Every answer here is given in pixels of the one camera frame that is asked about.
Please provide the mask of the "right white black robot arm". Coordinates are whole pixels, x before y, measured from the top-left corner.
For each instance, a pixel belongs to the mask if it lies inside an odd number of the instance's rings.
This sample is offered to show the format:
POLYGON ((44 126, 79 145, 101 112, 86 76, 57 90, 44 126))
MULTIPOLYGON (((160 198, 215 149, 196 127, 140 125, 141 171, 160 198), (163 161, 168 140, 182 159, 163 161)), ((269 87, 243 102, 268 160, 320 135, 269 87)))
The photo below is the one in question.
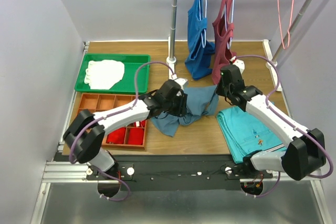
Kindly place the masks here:
POLYGON ((242 173, 249 178, 261 170, 286 173, 302 180, 329 160, 324 149, 324 135, 319 129, 310 130, 270 103, 255 86, 246 86, 236 65, 223 66, 216 93, 260 120, 282 142, 284 152, 253 151, 243 158, 242 173))

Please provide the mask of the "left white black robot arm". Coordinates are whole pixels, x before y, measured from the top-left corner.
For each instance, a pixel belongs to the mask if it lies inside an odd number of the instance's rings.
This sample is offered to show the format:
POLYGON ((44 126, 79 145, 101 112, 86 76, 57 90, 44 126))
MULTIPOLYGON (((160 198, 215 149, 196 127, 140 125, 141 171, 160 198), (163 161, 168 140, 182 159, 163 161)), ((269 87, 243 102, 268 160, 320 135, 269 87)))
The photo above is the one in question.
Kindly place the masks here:
POLYGON ((183 117, 186 114, 188 80, 169 79, 157 90, 137 96, 135 100, 117 108, 91 113, 81 111, 63 135, 70 148, 69 161, 89 163, 104 179, 116 175, 117 162, 101 145, 104 137, 134 122, 141 122, 162 113, 183 117))

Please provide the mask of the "grey-blue tank top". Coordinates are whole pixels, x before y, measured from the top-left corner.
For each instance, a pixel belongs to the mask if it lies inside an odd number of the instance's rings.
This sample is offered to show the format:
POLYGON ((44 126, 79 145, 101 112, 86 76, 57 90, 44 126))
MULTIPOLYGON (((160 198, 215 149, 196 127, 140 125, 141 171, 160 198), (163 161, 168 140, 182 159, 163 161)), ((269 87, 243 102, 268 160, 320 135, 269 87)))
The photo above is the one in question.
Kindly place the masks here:
POLYGON ((186 114, 183 117, 161 113, 158 118, 152 118, 151 122, 162 134, 173 137, 180 125, 188 126, 203 116, 215 114, 219 101, 216 88, 216 85, 186 88, 186 114))

